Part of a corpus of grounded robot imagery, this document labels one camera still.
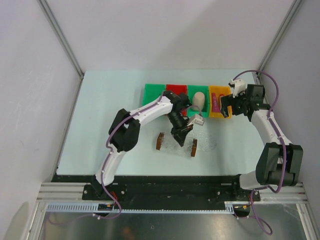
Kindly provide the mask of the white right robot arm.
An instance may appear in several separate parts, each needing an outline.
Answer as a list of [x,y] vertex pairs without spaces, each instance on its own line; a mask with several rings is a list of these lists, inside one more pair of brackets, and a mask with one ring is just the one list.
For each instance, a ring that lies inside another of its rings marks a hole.
[[220,112],[224,118],[244,115],[257,129],[264,144],[263,151],[254,171],[239,176],[239,183],[230,188],[231,196],[242,201],[249,190],[270,188],[278,193],[282,187],[297,184],[303,148],[293,144],[281,131],[271,106],[264,102],[263,85],[246,84],[241,79],[231,80],[229,86],[233,93],[220,97]]

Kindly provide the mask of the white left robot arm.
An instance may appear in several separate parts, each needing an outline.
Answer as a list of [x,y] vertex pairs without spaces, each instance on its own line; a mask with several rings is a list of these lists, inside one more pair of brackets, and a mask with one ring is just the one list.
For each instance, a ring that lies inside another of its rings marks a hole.
[[164,91],[143,107],[132,111],[120,109],[108,131],[105,147],[109,153],[91,182],[93,194],[100,200],[110,196],[109,185],[114,181],[121,160],[138,143],[141,127],[151,121],[166,115],[172,124],[170,133],[173,139],[183,147],[193,124],[188,117],[183,116],[182,111],[190,106],[191,102],[186,94],[177,95],[172,91]]

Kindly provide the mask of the beige cup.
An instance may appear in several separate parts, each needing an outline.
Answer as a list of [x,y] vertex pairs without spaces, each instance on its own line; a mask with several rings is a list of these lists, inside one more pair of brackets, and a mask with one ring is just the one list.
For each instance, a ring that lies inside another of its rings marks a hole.
[[203,110],[204,109],[204,106],[205,106],[205,95],[203,92],[196,92],[194,94],[194,96],[192,97],[192,109],[194,111],[199,111],[199,110]]

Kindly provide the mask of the clear glass tray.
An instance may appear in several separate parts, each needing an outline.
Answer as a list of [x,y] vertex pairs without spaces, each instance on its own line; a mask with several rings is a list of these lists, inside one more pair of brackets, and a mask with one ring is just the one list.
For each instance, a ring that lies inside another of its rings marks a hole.
[[169,132],[160,132],[155,149],[170,155],[194,158],[197,153],[215,150],[217,145],[213,135],[202,130],[192,130],[186,136],[183,146],[180,146]]

